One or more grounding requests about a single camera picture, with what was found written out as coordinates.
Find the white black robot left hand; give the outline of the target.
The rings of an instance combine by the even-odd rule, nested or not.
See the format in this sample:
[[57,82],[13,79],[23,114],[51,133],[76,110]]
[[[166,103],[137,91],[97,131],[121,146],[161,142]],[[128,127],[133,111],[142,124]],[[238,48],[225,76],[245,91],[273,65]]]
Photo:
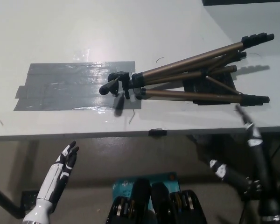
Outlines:
[[73,141],[59,154],[51,165],[39,190],[37,199],[44,199],[56,207],[77,160],[79,147]]

